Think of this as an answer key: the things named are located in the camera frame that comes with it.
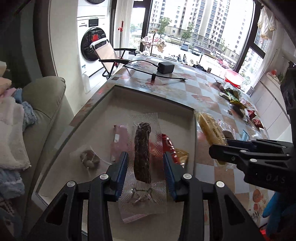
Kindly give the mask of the blue gloved right hand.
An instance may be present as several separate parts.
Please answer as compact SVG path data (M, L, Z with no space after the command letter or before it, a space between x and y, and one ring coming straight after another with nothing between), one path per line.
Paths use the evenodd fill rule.
M266 235L272 240L295 240L295 196L274 193L262 214L269 217Z

